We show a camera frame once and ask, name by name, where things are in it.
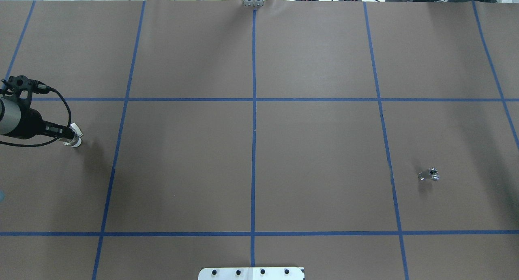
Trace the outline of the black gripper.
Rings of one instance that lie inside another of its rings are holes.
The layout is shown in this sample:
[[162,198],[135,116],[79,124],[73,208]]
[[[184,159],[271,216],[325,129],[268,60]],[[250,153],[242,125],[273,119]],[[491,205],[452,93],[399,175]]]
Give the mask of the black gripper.
[[41,114],[31,109],[33,94],[43,94],[44,86],[26,76],[2,79],[2,135],[17,139],[33,138],[43,124],[42,135],[59,139],[67,126],[42,121]]

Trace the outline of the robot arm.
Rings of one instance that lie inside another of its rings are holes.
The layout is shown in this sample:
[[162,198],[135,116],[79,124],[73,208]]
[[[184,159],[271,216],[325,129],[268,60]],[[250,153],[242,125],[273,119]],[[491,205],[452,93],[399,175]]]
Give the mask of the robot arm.
[[[63,95],[56,89],[38,80],[26,76],[11,76],[1,81],[5,89],[1,90],[0,134],[15,139],[28,140],[34,136],[48,136],[64,143],[79,140],[78,133],[72,127],[72,112]],[[67,110],[67,125],[58,125],[45,121],[41,114],[31,108],[33,94],[46,95],[55,93]]]

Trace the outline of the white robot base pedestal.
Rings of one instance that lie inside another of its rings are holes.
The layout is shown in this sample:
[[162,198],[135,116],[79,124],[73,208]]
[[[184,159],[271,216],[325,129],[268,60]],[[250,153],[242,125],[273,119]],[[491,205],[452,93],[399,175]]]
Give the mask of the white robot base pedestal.
[[304,280],[303,267],[213,267],[203,268],[199,280]]

